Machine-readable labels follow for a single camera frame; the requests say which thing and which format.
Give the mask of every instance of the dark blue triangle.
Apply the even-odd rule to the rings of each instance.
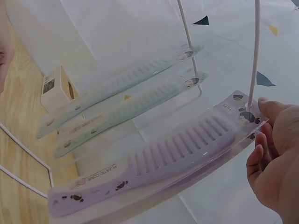
[[[205,18],[193,23],[193,25],[209,25],[209,18],[205,16]]]
[[[266,76],[264,76],[260,72],[256,73],[256,84],[257,85],[267,86],[267,87],[269,87],[269,86],[276,86]]]

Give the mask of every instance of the fingernail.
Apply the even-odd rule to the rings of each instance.
[[[259,99],[258,99],[258,101],[259,102],[267,102],[268,101],[268,99],[267,98],[265,98],[265,97],[260,97]]]

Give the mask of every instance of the small box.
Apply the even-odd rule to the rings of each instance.
[[[48,113],[68,104],[78,97],[78,92],[66,75],[63,67],[43,78],[41,103]]]

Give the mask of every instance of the triangle pattern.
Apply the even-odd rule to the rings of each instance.
[[[278,28],[273,25],[268,25],[268,28],[271,30],[271,32],[277,36],[278,35]]]
[[[129,96],[129,95],[125,95],[125,100],[126,99],[130,99],[131,98],[131,96]]]
[[[262,73],[257,72],[256,73],[256,84],[257,85],[263,85],[263,86],[276,86],[273,84],[266,76],[264,76]]]
[[[206,15],[203,19],[193,23],[193,25],[209,25],[209,18]]]

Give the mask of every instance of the wooden table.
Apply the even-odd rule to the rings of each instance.
[[[56,133],[35,139],[39,119],[46,114],[40,103],[43,77],[22,45],[11,24],[15,56],[6,79],[5,91],[0,95],[0,122],[42,161],[54,168]],[[50,188],[47,169],[22,150],[0,129],[0,164],[23,181],[47,193]],[[59,185],[78,176],[75,164],[53,174]],[[0,171],[0,223],[47,224],[47,199]]]

